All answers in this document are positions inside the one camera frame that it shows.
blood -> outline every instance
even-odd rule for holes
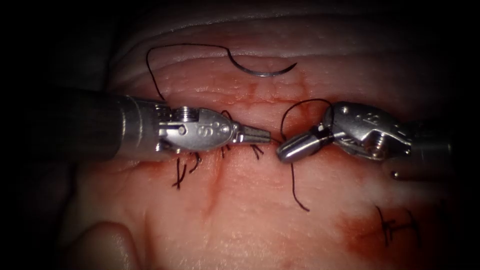
[[[338,216],[336,225],[343,236],[342,245],[348,253],[372,265],[402,269],[448,268],[454,261],[455,247],[451,234],[433,205],[379,209],[383,224],[375,206],[366,215]]]

skin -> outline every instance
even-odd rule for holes
[[[182,15],[169,15],[178,10]],[[389,10],[323,5],[305,11],[281,3],[152,10],[120,39],[108,91],[159,99],[146,51],[192,42],[226,46],[257,71],[298,63],[281,76],[255,77],[216,48],[171,47],[150,55],[172,108],[228,110],[277,139],[284,111],[311,98],[366,103],[402,121],[442,113],[456,93],[448,87],[450,63],[439,60],[438,37],[399,23]],[[292,110],[287,137],[317,124],[324,110],[316,102]],[[188,153],[163,162],[81,164],[61,226],[61,263],[79,269],[431,269],[465,260],[467,221],[458,186],[395,181],[379,164],[329,145],[294,165],[306,212],[292,197],[290,166],[278,161],[277,145],[259,147],[259,160],[248,145],[232,145],[225,158],[220,149],[202,152],[191,174],[195,159]],[[180,190],[172,187],[177,157],[180,169],[187,166]],[[380,213],[395,220],[388,246]]]

black suture thread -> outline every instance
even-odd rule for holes
[[[198,152],[195,152],[195,166],[191,170],[189,170],[188,173],[189,174],[193,173],[201,162],[202,162],[202,159],[200,158],[200,154]]]
[[[226,114],[226,116],[228,117],[228,119],[230,119],[230,121],[233,121],[234,119],[232,118],[232,115],[230,115],[229,111],[224,109],[220,112],[221,115],[223,114]]]
[[[378,210],[378,214],[380,215],[380,220],[381,220],[381,230],[383,231],[383,237],[385,238],[385,247],[388,248],[389,246],[389,238],[387,236],[387,233],[390,236],[390,239],[393,238],[392,236],[392,231],[390,230],[390,223],[395,223],[395,220],[390,220],[386,221],[384,220],[384,216],[382,215],[382,211],[380,210],[380,207],[376,206],[376,209]]]
[[[226,116],[227,116],[231,121],[234,120],[234,119],[232,118],[232,115],[230,114],[230,112],[229,112],[228,110],[226,110],[226,109],[222,110],[222,111],[220,112],[220,114],[221,114],[221,115],[225,115],[225,114],[226,114]],[[258,145],[256,145],[256,144],[250,144],[250,146],[251,146],[251,148],[253,149],[253,153],[255,154],[256,160],[260,160],[260,155],[259,155],[259,153],[258,153],[257,151],[260,151],[260,153],[261,153],[262,155],[264,154],[264,152],[263,152],[263,151],[258,147]],[[228,151],[230,151],[230,145],[226,144],[225,147],[226,147],[226,149],[227,149]],[[223,147],[221,147],[221,157],[222,157],[222,158],[225,157],[225,156],[224,156],[224,148],[223,148]]]
[[[299,199],[297,199],[297,195],[295,195],[295,174],[294,174],[294,164],[290,163],[291,168],[291,192],[293,193],[293,198],[295,199],[296,203],[305,211],[310,212],[310,209],[305,207]]]
[[[311,98],[311,99],[306,99],[306,100],[302,100],[302,101],[299,101],[295,104],[293,104],[292,106],[290,106],[286,111],[285,113],[283,114],[282,118],[281,118],[281,123],[280,123],[280,136],[281,138],[283,139],[283,141],[286,141],[287,140],[287,136],[285,136],[284,134],[284,122],[285,122],[285,118],[287,117],[287,114],[289,113],[289,111],[295,107],[297,107],[298,105],[300,104],[303,104],[303,103],[306,103],[306,102],[313,102],[313,101],[320,101],[320,102],[324,102],[324,103],[327,103],[328,104],[328,107],[331,108],[332,107],[332,103],[326,99],[323,99],[323,98]],[[331,110],[331,121],[330,121],[330,127],[333,126],[334,124],[334,110],[332,109]],[[272,140],[274,141],[277,141],[279,145],[282,144],[281,141],[279,140],[276,140],[276,139],[273,139]],[[293,198],[295,199],[295,201],[298,203],[298,205],[305,211],[309,212],[310,210],[308,208],[306,208],[303,204],[300,203],[300,201],[297,199],[297,195],[295,195],[295,173],[294,173],[294,164],[291,163],[291,182],[292,182],[292,190],[293,190]]]
[[[255,153],[256,160],[260,160],[259,152],[260,154],[265,154],[256,144],[250,144],[251,148],[253,149],[253,152]]]
[[[280,141],[279,139],[276,139],[276,138],[270,138],[270,140],[274,141],[275,143],[281,145],[282,144],[282,141]]]
[[[297,63],[294,63],[290,66],[288,66],[287,68],[284,68],[282,70],[279,70],[279,71],[274,71],[274,72],[259,72],[259,71],[254,71],[254,70],[251,70],[251,69],[248,69],[242,65],[240,65],[237,61],[235,61],[235,59],[233,58],[232,56],[232,53],[230,52],[230,49],[225,47],[225,46],[220,46],[220,45],[212,45],[212,44],[201,44],[201,43],[176,43],[176,44],[168,44],[168,45],[161,45],[161,46],[155,46],[155,47],[152,47],[150,48],[147,53],[146,53],[146,57],[145,57],[145,61],[146,61],[146,66],[148,67],[148,72],[150,72],[150,76],[153,80],[153,84],[155,85],[155,89],[156,89],[156,92],[158,93],[158,95],[160,96],[160,98],[164,101],[165,98],[164,96],[160,93],[160,90],[159,90],[159,87],[157,85],[157,81],[155,80],[155,76],[154,76],[154,73],[152,72],[152,69],[150,68],[150,62],[149,62],[149,55],[150,55],[150,52],[152,52],[153,50],[156,50],[156,49],[161,49],[161,48],[166,48],[166,47],[173,47],[173,46],[204,46],[204,47],[214,47],[214,48],[220,48],[220,49],[225,49],[226,50],[226,53],[228,54],[228,58],[230,59],[230,62],[236,67],[238,68],[239,70],[245,72],[245,73],[248,73],[250,75],[254,75],[254,76],[258,76],[258,77],[273,77],[273,76],[278,76],[278,75],[282,75],[284,73],[287,73],[289,71],[291,71],[296,65]]]
[[[184,180],[185,171],[187,170],[187,164],[183,164],[183,172],[180,176],[180,158],[176,159],[176,183],[172,184],[171,186],[176,186],[177,190],[180,190],[180,183]]]
[[[417,242],[417,246],[419,248],[422,247],[422,238],[420,236],[420,228],[419,228],[419,223],[418,221],[414,218],[414,215],[412,214],[411,211],[409,211],[408,209],[406,209],[406,212],[408,213],[408,216],[410,217],[410,226],[411,228],[415,231],[415,234],[416,234],[416,242]]]
[[[285,118],[287,117],[287,114],[289,113],[289,111],[295,107],[297,107],[298,105],[300,104],[303,104],[303,103],[306,103],[306,102],[312,102],[312,101],[320,101],[320,102],[324,102],[324,103],[327,103],[328,104],[328,107],[331,108],[332,107],[332,103],[330,103],[330,101],[326,100],[326,99],[323,99],[323,98],[312,98],[312,99],[306,99],[306,100],[302,100],[302,101],[299,101],[295,104],[293,104],[292,106],[290,106],[290,108],[288,108],[285,113],[283,114],[283,117],[281,118],[281,123],[280,123],[280,135],[281,135],[281,138],[286,141],[287,140],[287,137],[285,136],[284,134],[284,121],[285,121]],[[330,127],[333,126],[334,124],[334,110],[332,109],[331,110],[331,121],[330,121]]]

silver metal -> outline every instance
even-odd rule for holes
[[[334,139],[330,130],[320,124],[282,143],[276,149],[276,155],[282,163],[297,162],[317,153]]]
[[[163,101],[145,100],[131,96],[119,99],[122,110],[122,144],[115,158],[162,161],[171,154],[162,151],[159,141],[158,111],[170,110]]]
[[[269,131],[231,121],[207,108],[172,109],[170,121],[158,126],[163,149],[175,153],[209,151],[226,144],[270,143]]]
[[[384,160],[383,172],[399,181],[444,181],[455,176],[448,137],[414,138],[410,156]]]
[[[392,156],[408,156],[410,134],[401,122],[377,107],[340,101],[329,107],[323,123],[334,134],[334,144],[351,155],[382,161]]]

